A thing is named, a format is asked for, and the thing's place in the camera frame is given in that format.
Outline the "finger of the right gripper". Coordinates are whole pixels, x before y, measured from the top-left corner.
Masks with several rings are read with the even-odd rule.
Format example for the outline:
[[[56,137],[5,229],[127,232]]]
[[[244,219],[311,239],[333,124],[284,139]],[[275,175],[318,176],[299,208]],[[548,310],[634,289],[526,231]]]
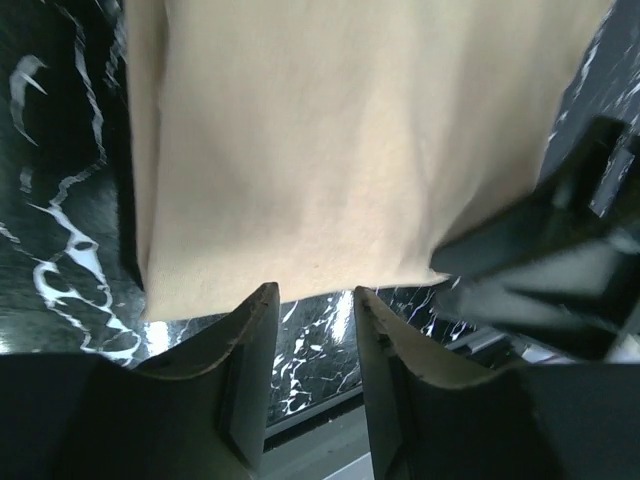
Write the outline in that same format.
[[[431,268],[471,277],[516,260],[558,235],[560,224],[580,214],[595,193],[625,123],[595,117],[558,167],[528,195],[478,226],[439,246]]]
[[[639,331],[639,240],[612,234],[461,278],[435,294],[434,311],[603,360]]]

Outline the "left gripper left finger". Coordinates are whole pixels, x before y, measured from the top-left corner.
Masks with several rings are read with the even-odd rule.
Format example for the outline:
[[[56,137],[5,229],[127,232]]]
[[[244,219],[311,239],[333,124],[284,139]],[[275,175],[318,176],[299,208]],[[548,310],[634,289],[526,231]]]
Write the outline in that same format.
[[[5,479],[254,479],[279,289],[133,369],[81,353],[1,359]]]

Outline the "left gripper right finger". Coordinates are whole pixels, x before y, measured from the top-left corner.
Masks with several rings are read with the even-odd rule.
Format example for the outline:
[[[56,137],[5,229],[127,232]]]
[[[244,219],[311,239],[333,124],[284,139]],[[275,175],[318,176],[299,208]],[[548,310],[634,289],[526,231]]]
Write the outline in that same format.
[[[375,293],[354,293],[378,479],[635,479],[635,364],[492,370],[446,349]]]

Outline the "beige t shirt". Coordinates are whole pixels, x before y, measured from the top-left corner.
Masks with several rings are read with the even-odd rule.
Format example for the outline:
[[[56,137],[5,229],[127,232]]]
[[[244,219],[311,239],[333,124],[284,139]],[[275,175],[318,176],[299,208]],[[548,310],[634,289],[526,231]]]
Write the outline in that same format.
[[[434,283],[535,186],[607,1],[128,1],[147,321]]]

